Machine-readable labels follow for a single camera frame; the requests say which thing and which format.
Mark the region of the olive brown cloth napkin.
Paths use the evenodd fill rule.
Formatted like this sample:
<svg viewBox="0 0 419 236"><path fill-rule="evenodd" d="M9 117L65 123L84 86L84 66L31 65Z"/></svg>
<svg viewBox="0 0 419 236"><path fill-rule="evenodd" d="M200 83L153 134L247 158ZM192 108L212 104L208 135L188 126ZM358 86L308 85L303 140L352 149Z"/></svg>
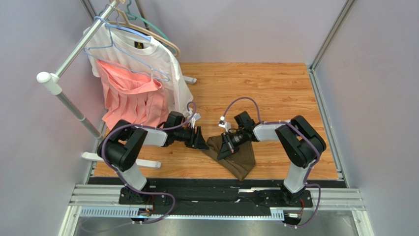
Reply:
<svg viewBox="0 0 419 236"><path fill-rule="evenodd" d="M222 137L212 136L207 139L208 150L202 152L227 169L239 181L243 181L256 165L251 142L239 146L239 151L225 159L217 160L221 149Z"/></svg>

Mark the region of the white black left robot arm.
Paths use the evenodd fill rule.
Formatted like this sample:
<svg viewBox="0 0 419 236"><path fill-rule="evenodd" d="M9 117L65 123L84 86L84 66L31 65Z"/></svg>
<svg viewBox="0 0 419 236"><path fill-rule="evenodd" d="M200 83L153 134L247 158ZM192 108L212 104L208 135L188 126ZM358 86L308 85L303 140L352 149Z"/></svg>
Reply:
<svg viewBox="0 0 419 236"><path fill-rule="evenodd" d="M96 153L126 184L122 189L125 197L140 204L151 199L150 195L143 193L149 182L136 163L143 146L168 147L177 141L183 142L187 148L209 149L201 128L186 125L185 121L183 114L175 111L170 112L166 121L156 128L137 126L121 119L99 144Z"/></svg>

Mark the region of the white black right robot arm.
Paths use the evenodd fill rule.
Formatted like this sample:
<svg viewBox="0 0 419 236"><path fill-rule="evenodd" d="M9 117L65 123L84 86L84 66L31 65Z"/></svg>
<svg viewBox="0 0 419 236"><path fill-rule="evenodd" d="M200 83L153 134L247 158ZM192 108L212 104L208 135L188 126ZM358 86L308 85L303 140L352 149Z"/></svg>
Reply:
<svg viewBox="0 0 419 236"><path fill-rule="evenodd" d="M238 153L239 146L246 142L279 141L291 161L280 186L279 200L288 206L299 202L310 170L327 148L324 139L303 116L289 121L256 123L244 111L234 119L238 128L235 132L227 130L222 133L217 159L223 160Z"/></svg>

